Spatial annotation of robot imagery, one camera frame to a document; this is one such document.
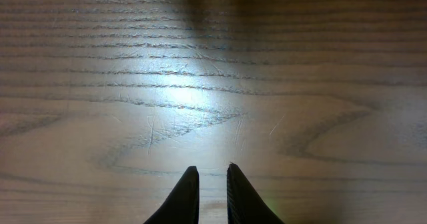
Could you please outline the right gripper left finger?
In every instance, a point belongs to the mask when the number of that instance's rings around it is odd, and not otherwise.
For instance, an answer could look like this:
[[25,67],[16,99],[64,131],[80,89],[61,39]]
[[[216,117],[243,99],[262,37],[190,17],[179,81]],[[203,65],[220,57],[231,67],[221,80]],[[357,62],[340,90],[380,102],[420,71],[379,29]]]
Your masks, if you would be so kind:
[[199,173],[189,166],[160,208],[144,224],[198,224]]

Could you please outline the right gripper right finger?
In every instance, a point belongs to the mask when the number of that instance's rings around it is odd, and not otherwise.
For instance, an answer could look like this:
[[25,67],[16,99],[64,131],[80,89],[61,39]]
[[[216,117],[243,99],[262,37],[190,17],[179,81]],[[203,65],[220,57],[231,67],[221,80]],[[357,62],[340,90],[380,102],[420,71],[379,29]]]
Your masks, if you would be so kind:
[[228,224],[284,224],[235,163],[227,170],[227,210]]

